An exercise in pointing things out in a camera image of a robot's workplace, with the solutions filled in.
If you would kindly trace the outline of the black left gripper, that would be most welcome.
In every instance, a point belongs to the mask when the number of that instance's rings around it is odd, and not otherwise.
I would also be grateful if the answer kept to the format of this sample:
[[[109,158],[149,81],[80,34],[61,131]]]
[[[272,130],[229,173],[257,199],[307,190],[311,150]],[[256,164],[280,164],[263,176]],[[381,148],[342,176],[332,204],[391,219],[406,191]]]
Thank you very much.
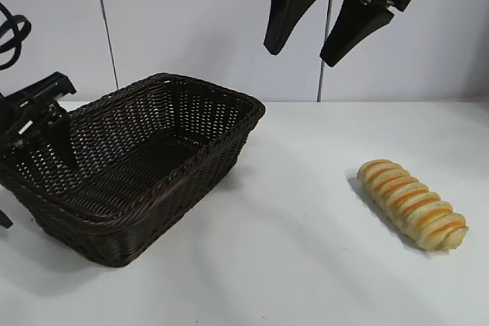
[[[68,76],[55,72],[8,96],[1,97],[1,148],[19,147],[42,136],[69,168],[78,168],[72,141],[71,120],[58,100],[74,95]],[[10,228],[11,219],[0,211],[0,226]]]

